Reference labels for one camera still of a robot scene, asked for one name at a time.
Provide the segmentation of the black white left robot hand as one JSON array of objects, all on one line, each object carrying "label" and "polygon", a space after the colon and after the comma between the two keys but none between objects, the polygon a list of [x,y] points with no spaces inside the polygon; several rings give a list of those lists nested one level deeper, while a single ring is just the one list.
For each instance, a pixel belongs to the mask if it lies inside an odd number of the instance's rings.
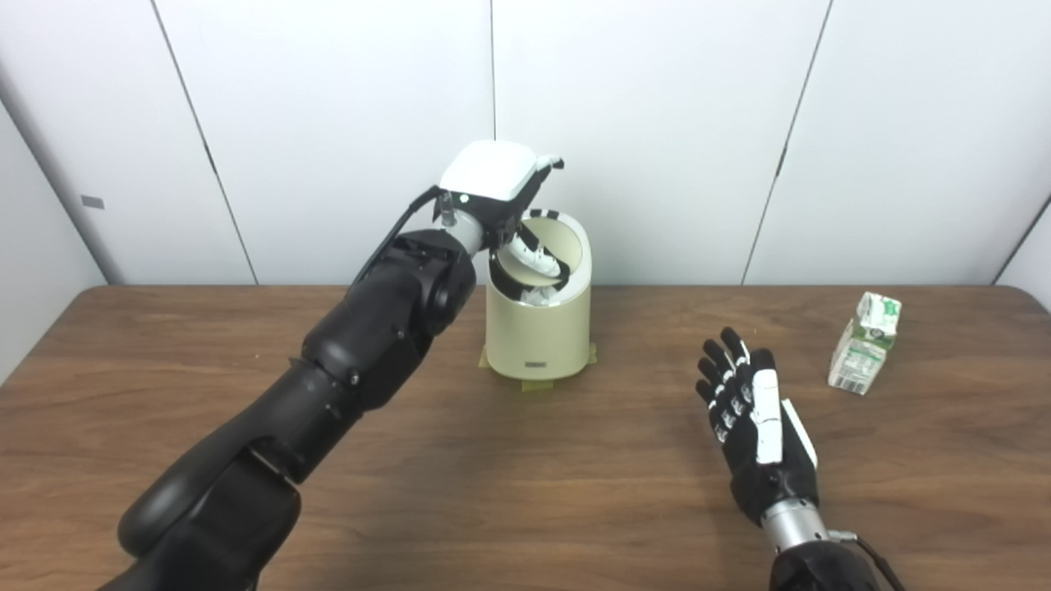
[{"label": "black white left robot hand", "polygon": [[537,156],[502,140],[470,143],[437,184],[433,224],[454,236],[469,254],[488,252],[489,285],[521,305],[553,307],[573,300],[581,286],[573,267],[555,254],[526,222],[566,216],[532,203],[563,158]]}]

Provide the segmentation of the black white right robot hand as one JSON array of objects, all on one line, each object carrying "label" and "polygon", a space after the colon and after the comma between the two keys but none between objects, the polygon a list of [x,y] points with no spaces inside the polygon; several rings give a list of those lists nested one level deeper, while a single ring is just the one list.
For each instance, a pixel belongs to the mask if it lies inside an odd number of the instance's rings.
[{"label": "black white right robot hand", "polygon": [[819,507],[817,452],[781,393],[772,351],[751,349],[731,327],[707,339],[695,392],[731,472],[731,497],[756,525],[778,502]]}]

